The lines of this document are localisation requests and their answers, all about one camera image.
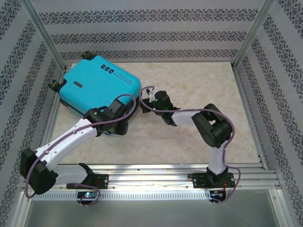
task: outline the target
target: mounting plate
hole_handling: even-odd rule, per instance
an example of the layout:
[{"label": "mounting plate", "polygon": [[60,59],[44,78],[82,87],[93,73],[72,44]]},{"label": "mounting plate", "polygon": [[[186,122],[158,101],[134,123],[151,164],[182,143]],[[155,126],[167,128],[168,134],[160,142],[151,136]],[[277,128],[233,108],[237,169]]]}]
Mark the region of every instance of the mounting plate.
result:
[{"label": "mounting plate", "polygon": [[[99,189],[107,189],[108,187],[108,179],[109,175],[108,174],[95,174],[95,180],[90,186],[99,188]],[[81,186],[76,186],[74,184],[66,184],[66,189],[89,189],[91,188],[88,187],[81,187]]]},{"label": "mounting plate", "polygon": [[208,173],[194,173],[190,174],[188,177],[193,179],[194,188],[223,188],[224,182],[226,183],[226,188],[233,188],[235,186],[235,180],[232,173],[227,173],[222,180],[216,183],[216,185],[211,185],[207,176]]}]

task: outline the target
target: aluminum frame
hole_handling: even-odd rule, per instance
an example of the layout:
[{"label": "aluminum frame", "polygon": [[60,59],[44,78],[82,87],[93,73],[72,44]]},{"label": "aluminum frame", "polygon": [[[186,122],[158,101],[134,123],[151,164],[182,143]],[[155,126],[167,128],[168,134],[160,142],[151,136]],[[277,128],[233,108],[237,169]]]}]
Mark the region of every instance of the aluminum frame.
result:
[{"label": "aluminum frame", "polygon": [[45,28],[45,25],[42,22],[38,12],[36,11],[34,4],[32,3],[32,0],[20,0],[20,3],[23,6],[24,10],[26,11],[28,17],[31,19],[32,23],[34,24],[37,32],[40,34],[43,42],[45,43],[52,57],[54,58],[60,71],[64,72],[66,69],[66,65],[63,61],[63,58],[60,55],[60,52],[58,51],[47,29]]},{"label": "aluminum frame", "polygon": [[269,167],[267,165],[267,161],[266,161],[266,158],[265,158],[265,155],[264,155],[264,151],[262,149],[261,142],[260,142],[260,139],[259,139],[259,136],[258,136],[258,132],[257,132],[255,126],[254,126],[254,121],[253,121],[252,114],[250,112],[250,107],[249,107],[248,102],[245,98],[245,93],[244,93],[243,87],[241,85],[240,77],[238,75],[237,70],[233,70],[233,74],[234,74],[235,81],[236,81],[236,84],[237,84],[237,87],[238,87],[238,90],[239,90],[239,95],[240,95],[242,105],[243,105],[243,108],[244,108],[244,112],[245,112],[245,115],[246,115],[246,118],[247,118],[247,121],[248,121],[248,125],[249,125],[249,128],[250,128],[252,139],[253,139],[255,147],[257,149],[258,156],[260,158],[260,162],[262,163],[264,170],[269,170]]},{"label": "aluminum frame", "polygon": [[[282,227],[293,227],[288,206],[282,193],[281,185],[274,170],[264,170],[259,164],[230,164],[240,168],[242,177],[236,190],[269,190],[277,219]],[[158,194],[149,200],[169,200],[169,195],[187,194],[189,197],[175,199],[207,199],[207,190],[194,189],[193,182],[187,174],[206,172],[207,164],[187,165],[89,165],[97,174],[109,174],[108,189],[101,190],[101,200],[140,200],[142,194]],[[43,195],[27,199],[22,191],[12,221],[12,227],[23,227],[26,223],[32,201],[67,200],[68,195],[75,195],[79,190],[67,190],[65,185],[57,185]]]},{"label": "aluminum frame", "polygon": [[273,7],[274,3],[276,0],[265,0],[259,13],[257,14],[256,19],[254,20],[254,22],[252,23],[250,30],[248,31],[243,44],[241,45],[235,60],[232,62],[232,68],[234,70],[236,70],[242,59],[244,58],[247,50],[249,49],[251,43],[253,42],[254,38],[256,37],[259,29],[261,28],[266,16],[268,15],[268,13],[270,12],[271,8]]},{"label": "aluminum frame", "polygon": [[[60,76],[59,82],[62,83],[63,81],[63,76],[65,74],[66,70],[64,70]],[[46,123],[46,128],[45,128],[45,133],[43,135],[42,141],[41,141],[41,146],[45,145],[49,142],[52,141],[52,135],[53,131],[56,126],[56,121],[58,118],[59,110],[60,110],[60,96],[58,93],[55,94],[55,97],[53,99],[53,105],[51,108],[50,115],[48,117],[47,123]]]}]

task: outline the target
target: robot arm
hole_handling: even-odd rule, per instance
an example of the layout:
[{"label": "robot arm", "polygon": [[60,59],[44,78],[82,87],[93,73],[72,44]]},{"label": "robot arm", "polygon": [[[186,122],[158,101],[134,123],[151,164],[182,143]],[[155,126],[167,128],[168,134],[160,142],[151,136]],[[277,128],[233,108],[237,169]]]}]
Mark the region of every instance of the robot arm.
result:
[{"label": "robot arm", "polygon": [[143,113],[153,109],[168,125],[193,125],[197,127],[205,143],[210,146],[210,160],[204,185],[209,188],[221,187],[222,181],[228,173],[224,146],[231,138],[232,126],[221,114],[218,114],[221,113],[219,109],[213,104],[208,104],[204,109],[210,110],[209,112],[194,109],[180,111],[180,108],[173,106],[165,91],[157,92],[154,88],[150,88],[147,89],[147,93],[149,98],[144,99],[143,104],[141,103]]},{"label": "robot arm", "polygon": [[[82,143],[104,132],[118,131],[120,135],[124,135],[127,131],[127,120],[118,121],[118,118],[126,112],[128,108],[118,99],[114,100],[110,107],[88,110],[83,118],[54,141],[36,150],[25,149],[21,153],[21,175],[26,179],[30,174],[29,185],[36,194],[43,194],[54,185],[67,183],[94,186],[96,181],[99,181],[99,177],[86,164],[79,163],[73,166],[58,166],[58,164]],[[127,113],[123,118],[127,119],[130,114],[131,112]]]}]

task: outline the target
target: wire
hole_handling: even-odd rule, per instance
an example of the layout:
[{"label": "wire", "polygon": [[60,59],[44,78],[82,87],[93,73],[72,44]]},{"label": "wire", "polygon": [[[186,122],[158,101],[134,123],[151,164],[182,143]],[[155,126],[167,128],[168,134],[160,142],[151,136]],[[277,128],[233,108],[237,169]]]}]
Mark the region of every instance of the wire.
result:
[{"label": "wire", "polygon": [[231,143],[232,139],[234,138],[235,136],[235,127],[232,123],[232,121],[226,116],[224,115],[223,113],[221,112],[218,112],[218,111],[215,111],[215,110],[210,110],[210,109],[180,109],[180,110],[154,110],[153,108],[149,107],[147,104],[144,103],[143,99],[142,99],[142,92],[146,89],[149,89],[149,88],[155,88],[155,86],[147,86],[147,87],[144,87],[142,90],[141,90],[141,93],[139,95],[139,99],[140,99],[140,102],[142,103],[142,105],[144,105],[147,109],[153,111],[153,112],[159,112],[159,113],[177,113],[177,112],[192,112],[192,111],[205,111],[205,112],[212,112],[212,113],[215,113],[217,115],[220,115],[222,116],[228,123],[229,125],[232,127],[232,136],[230,137],[230,139],[227,141],[227,143],[224,145],[223,147],[223,155],[222,155],[222,162],[223,164],[227,167],[227,168],[230,168],[230,169],[236,169],[239,173],[239,177],[238,177],[238,180],[234,186],[234,188],[232,189],[231,193],[229,193],[229,195],[226,197],[226,199],[222,202],[216,202],[216,204],[222,204],[226,201],[228,201],[228,199],[232,196],[232,194],[234,193],[234,191],[236,190],[238,184],[239,184],[239,181],[240,181],[240,178],[241,178],[241,171],[239,168],[237,167],[233,167],[233,166],[229,166],[226,164],[225,162],[225,153],[226,153],[226,147]]},{"label": "wire", "polygon": [[[114,120],[110,120],[110,121],[104,121],[104,122],[97,122],[97,123],[92,123],[92,124],[88,124],[88,125],[85,125],[85,126],[82,126],[70,133],[67,133],[66,135],[62,136],[60,139],[58,139],[56,142],[54,142],[52,145],[50,145],[35,161],[34,163],[32,164],[32,166],[30,167],[29,171],[28,171],[28,174],[27,174],[27,178],[25,180],[25,187],[24,187],[24,193],[25,193],[25,196],[28,198],[28,199],[31,199],[35,196],[35,193],[33,193],[32,195],[29,195],[28,194],[28,185],[29,185],[29,179],[30,179],[30,176],[35,168],[35,166],[37,165],[37,163],[45,156],[49,153],[49,151],[51,149],[53,149],[55,146],[57,146],[59,143],[61,143],[63,140],[65,140],[66,138],[68,138],[69,136],[85,129],[85,128],[88,128],[88,127],[92,127],[92,126],[97,126],[97,125],[102,125],[102,124],[111,124],[111,123],[116,123],[116,122],[119,122],[119,121],[122,121],[124,120],[125,118],[129,117],[133,111],[135,110],[136,108],[136,99],[133,95],[130,95],[130,94],[122,94],[122,95],[119,95],[116,99],[120,98],[120,97],[123,97],[123,96],[129,96],[133,99],[134,101],[134,104],[133,104],[133,107],[131,108],[131,110],[126,114],[124,115],[123,117],[120,117],[120,118],[117,118],[117,119],[114,119]],[[89,186],[89,185],[82,185],[82,186],[85,186],[85,187],[89,187],[89,188],[92,188],[92,186]]]},{"label": "wire", "polygon": [[224,184],[223,184],[223,194],[226,194],[226,182],[224,181]]},{"label": "wire", "polygon": [[81,199],[79,201],[80,206],[85,205],[85,207],[90,207],[91,205],[93,205],[94,203],[96,203],[100,199],[101,192],[100,192],[99,188],[94,187],[94,186],[90,186],[90,185],[81,184],[81,183],[71,183],[71,184],[76,185],[76,186],[80,186],[80,187],[87,187],[87,188],[91,188],[91,189],[96,189],[96,191],[98,192],[97,198],[89,204],[82,204],[81,202],[82,202],[84,197],[81,197]]}]

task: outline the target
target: patterned wallpaper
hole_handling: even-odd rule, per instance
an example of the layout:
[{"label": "patterned wallpaper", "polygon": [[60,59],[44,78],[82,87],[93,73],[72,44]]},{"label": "patterned wallpaper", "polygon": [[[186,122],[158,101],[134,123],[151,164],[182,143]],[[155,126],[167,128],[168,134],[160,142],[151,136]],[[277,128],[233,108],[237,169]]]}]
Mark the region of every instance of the patterned wallpaper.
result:
[{"label": "patterned wallpaper", "polygon": [[35,0],[66,64],[90,50],[114,62],[231,61],[263,0]]},{"label": "patterned wallpaper", "polygon": [[20,152],[39,147],[60,71],[17,0],[0,0],[0,227],[14,213],[23,178]]},{"label": "patterned wallpaper", "polygon": [[303,7],[277,1],[239,67],[261,145],[303,226]]}]

